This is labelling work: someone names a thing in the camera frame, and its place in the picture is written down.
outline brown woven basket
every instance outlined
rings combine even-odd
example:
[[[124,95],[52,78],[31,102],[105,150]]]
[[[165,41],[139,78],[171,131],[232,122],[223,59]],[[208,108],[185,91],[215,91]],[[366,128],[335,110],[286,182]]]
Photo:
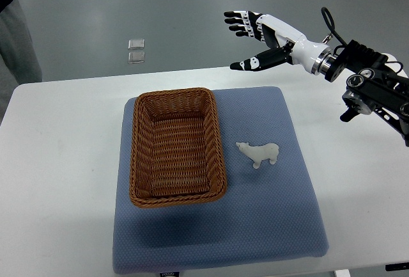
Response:
[[[134,106],[129,196],[141,208],[211,202],[226,192],[213,93],[143,93]]]

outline white toy bear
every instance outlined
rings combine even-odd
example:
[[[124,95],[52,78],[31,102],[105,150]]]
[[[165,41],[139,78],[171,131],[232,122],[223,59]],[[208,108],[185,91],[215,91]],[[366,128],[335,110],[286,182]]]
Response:
[[[249,143],[236,143],[238,149],[254,161],[253,167],[258,169],[262,160],[270,160],[270,164],[277,162],[279,147],[277,144],[269,143],[263,146],[250,146]]]

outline gray pants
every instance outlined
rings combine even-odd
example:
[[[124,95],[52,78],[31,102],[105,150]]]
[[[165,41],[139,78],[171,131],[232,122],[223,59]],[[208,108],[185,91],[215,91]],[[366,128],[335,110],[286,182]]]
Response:
[[[42,81],[26,18],[18,0],[0,13],[0,123],[20,84]]]

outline robotic finger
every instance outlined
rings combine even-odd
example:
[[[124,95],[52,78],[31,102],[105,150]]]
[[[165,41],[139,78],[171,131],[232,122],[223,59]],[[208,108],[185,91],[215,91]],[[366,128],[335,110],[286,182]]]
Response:
[[[224,16],[227,17],[224,22],[227,24],[233,24],[229,26],[231,31],[236,32],[236,36],[248,36],[264,42],[263,32],[261,26],[257,23],[259,13],[247,12],[247,11],[234,11],[225,12]]]
[[[245,61],[231,64],[230,69],[260,71],[283,63],[292,63],[291,56],[289,55],[290,50],[290,46],[267,50]]]

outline blue mat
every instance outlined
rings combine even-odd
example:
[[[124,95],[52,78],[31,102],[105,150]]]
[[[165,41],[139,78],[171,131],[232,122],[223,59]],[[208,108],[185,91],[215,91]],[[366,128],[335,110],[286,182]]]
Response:
[[[228,176],[218,201],[140,209],[128,181],[135,99],[125,106],[114,224],[118,274],[184,271],[322,257],[328,250],[320,209],[281,90],[213,91]],[[277,143],[277,163],[258,170],[238,150]]]

